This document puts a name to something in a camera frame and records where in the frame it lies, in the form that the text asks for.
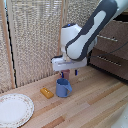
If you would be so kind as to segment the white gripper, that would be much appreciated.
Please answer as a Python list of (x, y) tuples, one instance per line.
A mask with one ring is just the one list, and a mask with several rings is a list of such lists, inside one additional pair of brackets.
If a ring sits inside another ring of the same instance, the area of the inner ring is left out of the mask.
[(75, 75), (78, 75), (78, 69), (80, 67), (84, 67), (87, 65), (87, 59), (84, 59), (82, 61), (73, 61), (73, 60), (68, 60), (65, 61), (63, 59), (63, 56), (56, 56), (51, 59), (52, 67), (54, 71), (61, 71), (61, 77), (64, 77), (64, 72), (62, 70), (67, 70), (67, 69), (73, 69), (75, 68)]

